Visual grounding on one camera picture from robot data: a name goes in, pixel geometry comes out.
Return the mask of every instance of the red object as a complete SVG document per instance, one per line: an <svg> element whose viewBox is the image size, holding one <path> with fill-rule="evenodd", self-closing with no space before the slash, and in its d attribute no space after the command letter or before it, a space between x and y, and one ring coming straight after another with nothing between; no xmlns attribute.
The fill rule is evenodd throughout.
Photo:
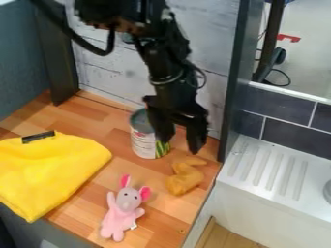
<svg viewBox="0 0 331 248"><path fill-rule="evenodd" d="M300 37L295 37L295 36L290 36L290 35L285 35L285 34L278 34L277 35L277 40L282 41L283 39L290 39L292 43L298 43L301 38Z"/></svg>

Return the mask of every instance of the yellow cloth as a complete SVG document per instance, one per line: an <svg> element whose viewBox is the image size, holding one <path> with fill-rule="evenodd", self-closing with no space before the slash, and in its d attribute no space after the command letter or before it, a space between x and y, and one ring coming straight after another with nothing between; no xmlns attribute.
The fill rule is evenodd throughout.
<svg viewBox="0 0 331 248"><path fill-rule="evenodd" d="M111 153L90 139L64 135L22 144L0 141L0 202L34 222L65 201Z"/></svg>

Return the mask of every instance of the tin can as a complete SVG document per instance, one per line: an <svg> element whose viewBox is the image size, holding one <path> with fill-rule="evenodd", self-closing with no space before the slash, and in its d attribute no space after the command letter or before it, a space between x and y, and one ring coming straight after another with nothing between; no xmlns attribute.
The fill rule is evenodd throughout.
<svg viewBox="0 0 331 248"><path fill-rule="evenodd" d="M134 153L144 159L158 159L170 151L170 144L157 139L145 108L130 117L131 142Z"/></svg>

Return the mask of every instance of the wooden countertop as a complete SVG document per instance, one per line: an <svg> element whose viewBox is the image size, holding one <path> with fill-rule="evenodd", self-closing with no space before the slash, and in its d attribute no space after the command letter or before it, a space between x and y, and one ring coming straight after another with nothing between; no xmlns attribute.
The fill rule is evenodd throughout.
<svg viewBox="0 0 331 248"><path fill-rule="evenodd" d="M111 161L44 218L97 247L180 247L219 170L215 161L218 141L208 139L198 154L208 161L207 166L200 167L206 175L203 183L182 197L174 197L166 190L165 180L173 174L170 162L189 154L185 131L178 129L171 152L164 158L141 159L131 149L128 124L131 110L123 108L87 92L55 107L49 94L44 93L0 122L0 139L57 130L99 142L112 152ZM153 196L142 205L146 214L137 220L138 228L127 231L123 242L115 243L100 238L99 227L107 212L106 193L119 190L119 178L125 173L132 176L133 185L151 187Z"/></svg>

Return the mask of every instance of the gray panel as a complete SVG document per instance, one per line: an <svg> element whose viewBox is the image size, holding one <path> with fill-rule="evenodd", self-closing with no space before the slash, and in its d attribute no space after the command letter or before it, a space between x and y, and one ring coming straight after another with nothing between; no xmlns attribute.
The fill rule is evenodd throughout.
<svg viewBox="0 0 331 248"><path fill-rule="evenodd" d="M308 125L314 102L249 87L244 110Z"/></svg>
<svg viewBox="0 0 331 248"><path fill-rule="evenodd" d="M238 125L236 122L240 121L240 118L236 113L245 104L247 85L253 73L263 4L263 0L240 1L221 133L221 162L225 161L238 137L234 127Z"/></svg>
<svg viewBox="0 0 331 248"><path fill-rule="evenodd" d="M234 127L235 131L259 139L264 117L245 111L240 111L238 114L239 121L236 123L237 126Z"/></svg>
<svg viewBox="0 0 331 248"><path fill-rule="evenodd" d="M4 220L8 231L11 233L17 248L95 247L80 238L70 235L68 232L57 229L43 219L29 224L12 213L11 210L3 204L0 204L0 216Z"/></svg>
<svg viewBox="0 0 331 248"><path fill-rule="evenodd" d="M317 130L267 119L262 139L331 159L331 135Z"/></svg>
<svg viewBox="0 0 331 248"><path fill-rule="evenodd" d="M0 120L42 93L44 59L29 1L0 7Z"/></svg>
<svg viewBox="0 0 331 248"><path fill-rule="evenodd" d="M67 22L63 5L52 0L44 1ZM79 90L72 43L61 29L40 11L36 11L36 17L50 81L51 99L54 105L59 105Z"/></svg>
<svg viewBox="0 0 331 248"><path fill-rule="evenodd" d="M331 132L331 106L325 104L317 105L312 127Z"/></svg>

